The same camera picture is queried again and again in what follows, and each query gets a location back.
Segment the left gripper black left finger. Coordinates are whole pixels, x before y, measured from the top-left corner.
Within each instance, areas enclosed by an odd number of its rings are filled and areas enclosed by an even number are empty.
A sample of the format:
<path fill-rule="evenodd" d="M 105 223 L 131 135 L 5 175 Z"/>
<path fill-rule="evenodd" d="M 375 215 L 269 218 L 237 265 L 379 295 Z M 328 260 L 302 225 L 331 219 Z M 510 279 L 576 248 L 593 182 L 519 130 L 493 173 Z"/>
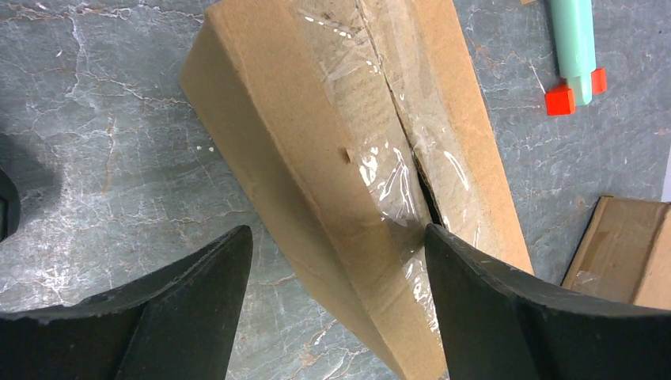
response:
<path fill-rule="evenodd" d="M 223 379 L 248 284 L 252 231 L 73 306 L 1 316 L 4 379 Z"/>

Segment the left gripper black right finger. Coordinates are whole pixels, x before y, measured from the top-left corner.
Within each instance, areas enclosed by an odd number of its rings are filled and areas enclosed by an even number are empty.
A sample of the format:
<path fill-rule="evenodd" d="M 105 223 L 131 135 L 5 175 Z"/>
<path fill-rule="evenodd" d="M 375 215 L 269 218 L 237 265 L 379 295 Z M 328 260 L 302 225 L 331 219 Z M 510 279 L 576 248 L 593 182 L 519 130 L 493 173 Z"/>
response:
<path fill-rule="evenodd" d="M 425 254 L 452 379 L 669 378 L 669 311 L 544 282 L 435 224 Z"/>

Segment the brown cardboard express box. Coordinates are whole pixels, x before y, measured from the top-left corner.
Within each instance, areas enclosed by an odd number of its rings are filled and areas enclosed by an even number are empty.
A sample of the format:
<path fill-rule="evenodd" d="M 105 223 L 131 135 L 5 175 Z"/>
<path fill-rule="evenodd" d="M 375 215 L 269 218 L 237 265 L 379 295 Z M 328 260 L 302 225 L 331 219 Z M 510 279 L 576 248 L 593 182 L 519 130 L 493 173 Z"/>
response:
<path fill-rule="evenodd" d="M 180 85 L 304 288 L 400 378 L 447 369 L 426 225 L 531 271 L 451 1 L 220 1 Z"/>

